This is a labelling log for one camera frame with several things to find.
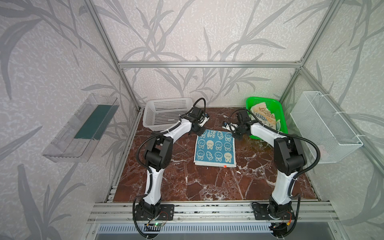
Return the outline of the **blue bunny pattern towel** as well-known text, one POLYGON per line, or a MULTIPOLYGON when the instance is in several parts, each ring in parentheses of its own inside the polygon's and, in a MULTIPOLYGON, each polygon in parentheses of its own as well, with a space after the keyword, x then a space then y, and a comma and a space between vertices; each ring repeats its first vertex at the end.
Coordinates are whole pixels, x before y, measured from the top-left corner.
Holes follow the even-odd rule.
POLYGON ((197 166, 235 168, 235 139, 231 132, 205 130, 197 136, 194 163, 197 166))

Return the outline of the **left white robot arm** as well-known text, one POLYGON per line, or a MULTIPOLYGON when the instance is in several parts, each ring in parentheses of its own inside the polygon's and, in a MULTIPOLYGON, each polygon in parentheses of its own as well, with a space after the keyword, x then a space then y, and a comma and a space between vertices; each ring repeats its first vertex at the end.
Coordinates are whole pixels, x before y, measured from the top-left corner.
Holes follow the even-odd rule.
POLYGON ((161 212, 161 185, 165 168, 171 162, 174 143, 187 133, 201 136, 209 120, 206 109, 192 107, 187 113, 178 116, 177 122, 166 130, 155 131, 145 140, 136 153, 137 162, 147 170, 145 193, 139 196, 134 213, 149 219, 161 212))

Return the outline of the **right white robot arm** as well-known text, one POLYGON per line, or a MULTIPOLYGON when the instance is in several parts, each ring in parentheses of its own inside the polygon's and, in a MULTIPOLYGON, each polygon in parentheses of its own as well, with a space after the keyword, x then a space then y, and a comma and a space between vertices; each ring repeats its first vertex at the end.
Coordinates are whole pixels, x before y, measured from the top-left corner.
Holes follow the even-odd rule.
POLYGON ((306 164, 303 147, 298 137, 284 134, 257 119, 251 119, 251 113, 247 109, 235 110, 233 114, 236 114, 238 122, 228 123, 227 128, 235 139, 241 140, 244 135, 255 136, 274 148, 274 163, 278 174, 267 213, 272 219, 280 219, 290 210, 296 174, 306 164))

